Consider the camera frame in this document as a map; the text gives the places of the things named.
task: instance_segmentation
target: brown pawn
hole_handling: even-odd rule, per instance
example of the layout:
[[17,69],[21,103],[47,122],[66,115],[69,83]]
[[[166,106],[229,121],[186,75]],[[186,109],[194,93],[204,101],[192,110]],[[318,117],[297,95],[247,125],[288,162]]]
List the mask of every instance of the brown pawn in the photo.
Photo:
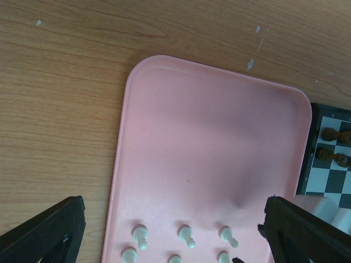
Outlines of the brown pawn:
[[339,140],[343,144],[351,143],[351,131],[345,131],[343,133],[339,133],[337,130],[333,128],[324,128],[322,130],[321,137],[325,141],[334,141]]
[[342,153],[333,153],[332,151],[326,148],[320,148],[318,150],[317,158],[322,161],[335,161],[341,167],[350,167],[351,166],[351,158],[343,155]]

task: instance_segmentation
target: black and white checkered board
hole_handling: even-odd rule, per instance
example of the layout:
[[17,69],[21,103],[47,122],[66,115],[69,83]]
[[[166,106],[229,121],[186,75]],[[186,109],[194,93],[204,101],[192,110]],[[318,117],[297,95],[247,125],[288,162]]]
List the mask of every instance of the black and white checkered board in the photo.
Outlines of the black and white checkered board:
[[309,143],[307,144],[310,148],[306,149],[297,193],[330,197],[340,207],[351,209],[351,167],[343,168],[334,161],[321,161],[315,156],[320,147],[327,148],[334,153],[351,156],[351,145],[339,141],[324,141],[321,138],[321,131],[327,127],[334,128],[339,132],[351,130],[351,112],[343,111],[342,113],[347,112],[350,115],[319,109],[318,116],[315,116],[314,112]]

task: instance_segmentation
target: pink tray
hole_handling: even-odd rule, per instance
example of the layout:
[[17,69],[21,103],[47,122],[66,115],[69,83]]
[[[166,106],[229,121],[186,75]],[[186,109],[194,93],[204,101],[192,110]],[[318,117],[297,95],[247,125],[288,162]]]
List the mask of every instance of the pink tray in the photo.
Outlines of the pink tray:
[[[271,261],[257,224],[272,195],[295,195],[312,111],[295,88],[197,63],[153,56],[129,75],[102,262]],[[132,230],[149,231],[139,250]],[[189,225],[189,249],[177,236]],[[239,242],[219,238],[229,226]]]

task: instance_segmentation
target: white pawn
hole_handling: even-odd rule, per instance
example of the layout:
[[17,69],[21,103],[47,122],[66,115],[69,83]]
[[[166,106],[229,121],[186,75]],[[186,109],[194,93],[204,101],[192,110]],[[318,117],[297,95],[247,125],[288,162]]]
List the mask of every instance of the white pawn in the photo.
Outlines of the white pawn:
[[132,235],[134,241],[138,243],[139,249],[146,249],[146,247],[148,246],[146,240],[149,237],[149,233],[146,230],[146,228],[144,228],[143,226],[139,226],[136,229],[134,229]]
[[237,246],[239,245],[237,240],[233,237],[232,230],[228,227],[223,228],[220,231],[219,236],[223,241],[228,241],[233,248],[237,248]]
[[168,263],[183,263],[179,256],[173,256],[169,259]]
[[134,248],[128,248],[122,253],[122,262],[123,263],[135,263],[137,260],[137,252]]
[[195,247],[195,241],[191,237],[193,235],[192,230],[188,226],[184,226],[179,230],[178,236],[181,241],[186,242],[188,248]]
[[230,257],[227,252],[222,252],[217,257],[218,263],[230,263]]

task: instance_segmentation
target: wooden table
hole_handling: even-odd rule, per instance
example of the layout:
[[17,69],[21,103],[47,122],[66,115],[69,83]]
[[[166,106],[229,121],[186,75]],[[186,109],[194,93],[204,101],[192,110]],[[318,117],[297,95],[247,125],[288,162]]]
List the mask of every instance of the wooden table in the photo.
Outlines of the wooden table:
[[0,7],[0,234],[82,195],[79,262],[101,259],[124,85],[140,60],[167,54],[351,110],[348,0],[3,0]]

